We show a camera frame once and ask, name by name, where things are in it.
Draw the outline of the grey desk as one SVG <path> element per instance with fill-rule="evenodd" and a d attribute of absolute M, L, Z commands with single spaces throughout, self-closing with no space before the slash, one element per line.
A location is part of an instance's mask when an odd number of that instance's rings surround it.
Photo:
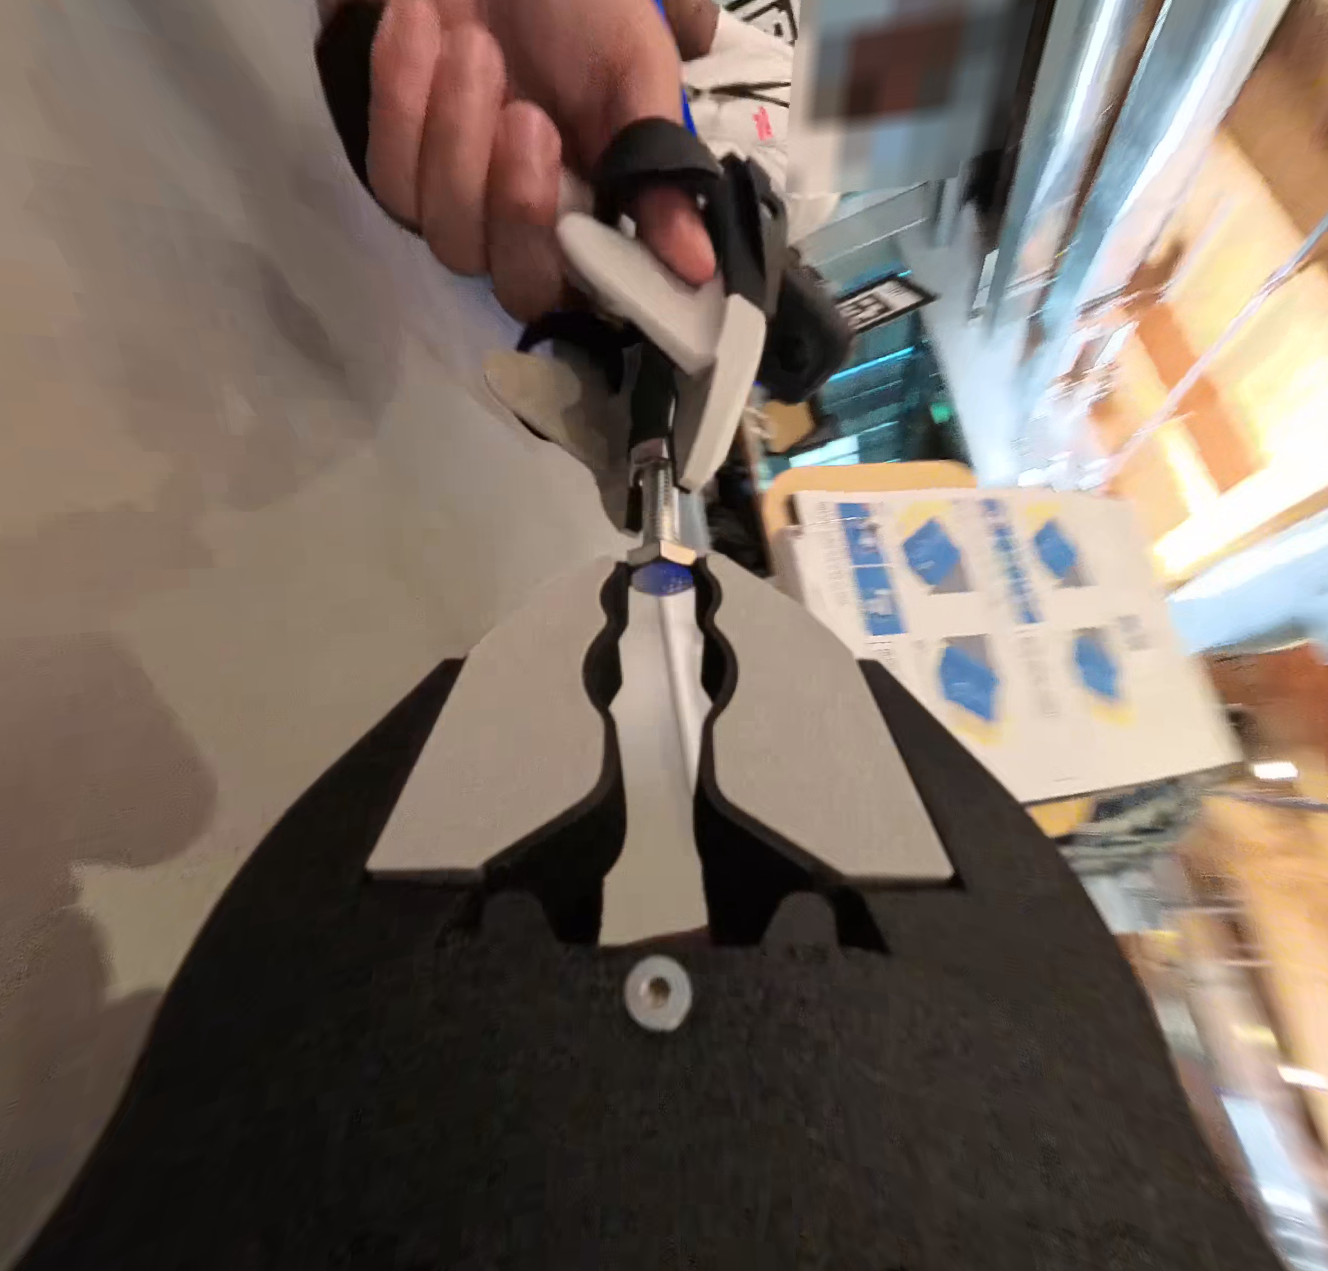
<path fill-rule="evenodd" d="M 671 65 L 651 0 L 523 2 Z M 483 397 L 517 327 L 446 202 L 347 165 L 336 3 L 3 0 L 3 1268 L 292 801 L 618 541 Z"/>

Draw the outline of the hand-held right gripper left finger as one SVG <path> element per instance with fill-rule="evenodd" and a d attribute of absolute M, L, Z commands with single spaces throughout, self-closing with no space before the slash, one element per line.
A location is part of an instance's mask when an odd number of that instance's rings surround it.
<path fill-rule="evenodd" d="M 599 942 L 627 830 L 611 704 L 628 587 L 627 564 L 594 560 L 473 647 L 368 858 L 373 879 L 529 893 L 562 942 Z"/>

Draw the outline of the thick silver bolt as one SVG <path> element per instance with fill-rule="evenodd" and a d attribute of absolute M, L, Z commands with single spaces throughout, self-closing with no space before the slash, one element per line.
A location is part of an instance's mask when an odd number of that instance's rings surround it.
<path fill-rule="evenodd" d="M 640 440 L 630 452 L 630 496 L 643 545 L 682 544 L 679 499 L 670 442 L 660 436 Z"/>

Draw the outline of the person's left hand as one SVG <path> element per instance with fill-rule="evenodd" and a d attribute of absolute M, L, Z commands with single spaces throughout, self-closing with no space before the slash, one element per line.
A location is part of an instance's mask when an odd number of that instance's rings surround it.
<path fill-rule="evenodd" d="M 317 0 L 329 19 L 348 0 Z M 713 0 L 384 0 L 371 55 L 368 188 L 440 265 L 489 277 L 529 323 L 563 301 L 565 169 L 590 178 L 642 119 L 683 119 L 683 62 Z"/>

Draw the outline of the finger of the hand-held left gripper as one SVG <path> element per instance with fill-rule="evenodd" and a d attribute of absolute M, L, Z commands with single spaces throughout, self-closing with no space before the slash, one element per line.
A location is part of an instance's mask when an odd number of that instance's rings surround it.
<path fill-rule="evenodd" d="M 502 350 L 485 357 L 483 382 L 504 416 L 588 470 L 614 524 L 628 523 L 630 412 L 597 366 L 578 353 L 565 359 Z"/>
<path fill-rule="evenodd" d="M 704 487 L 725 461 L 768 333 L 760 267 L 740 255 L 728 282 L 676 277 L 637 237 L 565 213 L 557 243 L 600 313 L 640 333 L 628 404 L 633 476 L 661 462 L 674 486 Z"/>

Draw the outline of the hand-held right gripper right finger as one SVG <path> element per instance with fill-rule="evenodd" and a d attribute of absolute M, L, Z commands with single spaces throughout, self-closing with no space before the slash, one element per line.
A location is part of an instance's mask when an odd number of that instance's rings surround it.
<path fill-rule="evenodd" d="M 954 884 L 954 864 L 852 649 L 794 599 L 722 556 L 697 567 L 708 702 L 694 830 L 707 930 L 757 948 L 811 896 L 846 948 L 882 948 L 880 890 Z"/>

